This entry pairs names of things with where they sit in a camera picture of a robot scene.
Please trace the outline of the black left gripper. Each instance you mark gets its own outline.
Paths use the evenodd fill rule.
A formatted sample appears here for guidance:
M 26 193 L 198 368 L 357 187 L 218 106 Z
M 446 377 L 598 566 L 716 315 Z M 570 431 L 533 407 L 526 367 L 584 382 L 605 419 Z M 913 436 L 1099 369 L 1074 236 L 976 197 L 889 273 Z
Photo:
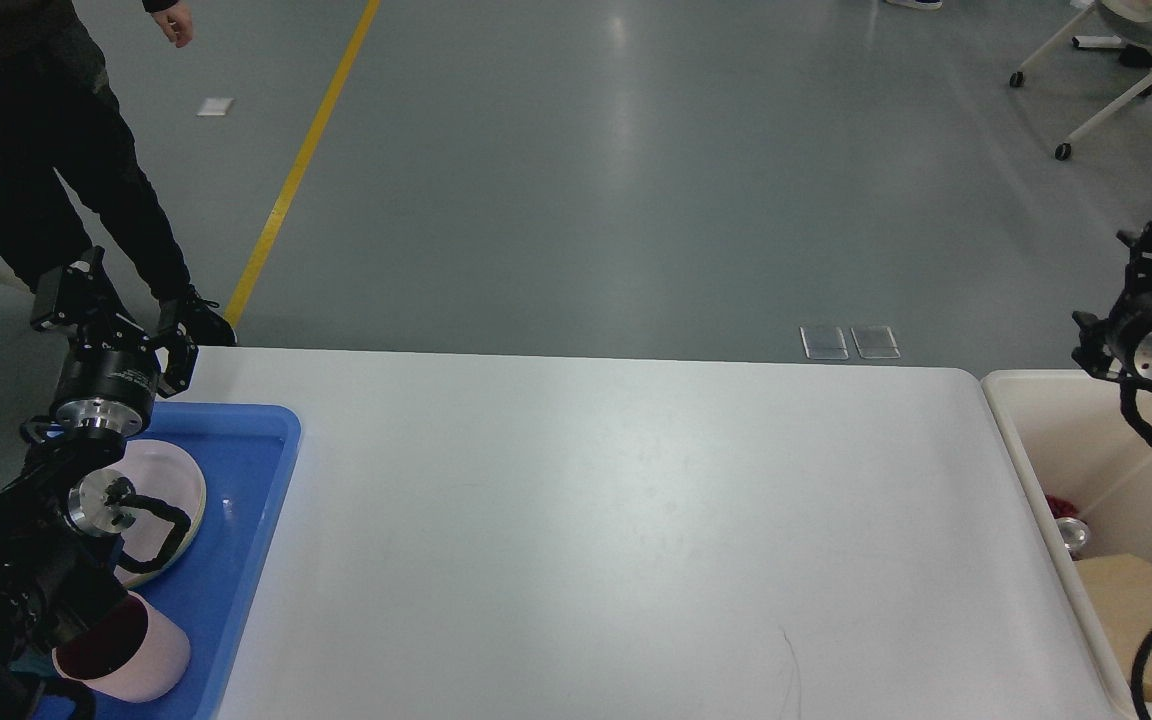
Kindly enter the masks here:
M 184 301 L 160 305 L 147 351 L 88 346 L 118 340 L 120 300 L 104 266 L 104 247 L 41 274 L 29 311 L 36 332 L 67 332 L 79 342 L 67 347 L 51 420 L 60 427 L 113 430 L 131 438 L 150 427 L 156 397 L 174 397 L 191 387 L 198 346 L 184 324 Z M 160 351 L 166 361 L 157 359 Z

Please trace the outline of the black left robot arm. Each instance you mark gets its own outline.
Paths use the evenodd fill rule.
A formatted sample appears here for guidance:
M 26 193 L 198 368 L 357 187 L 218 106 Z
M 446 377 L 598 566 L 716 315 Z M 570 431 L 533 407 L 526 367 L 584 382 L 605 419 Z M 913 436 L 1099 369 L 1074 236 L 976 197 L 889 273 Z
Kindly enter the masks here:
M 0 719 L 33 717 L 47 696 L 70 702 L 74 719 L 94 717 L 90 688 L 13 664 L 96 628 L 128 596 L 115 570 L 165 568 L 192 526 L 131 480 L 84 487 L 150 427 L 156 397 L 189 387 L 198 356 L 173 313 L 156 334 L 136 323 L 103 259 L 92 247 L 36 288 L 29 323 L 63 332 L 68 351 L 50 411 L 20 424 L 26 460 L 0 491 Z

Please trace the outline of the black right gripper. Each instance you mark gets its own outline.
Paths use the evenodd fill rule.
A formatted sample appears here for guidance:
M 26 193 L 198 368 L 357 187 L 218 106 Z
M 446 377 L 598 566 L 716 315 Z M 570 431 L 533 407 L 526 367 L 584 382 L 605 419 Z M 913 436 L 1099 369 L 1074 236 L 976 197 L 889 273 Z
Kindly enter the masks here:
M 1140 232 L 1116 232 L 1116 238 L 1129 252 L 1123 291 L 1106 319 L 1073 311 L 1078 344 L 1071 361 L 1097 381 L 1152 381 L 1152 222 Z

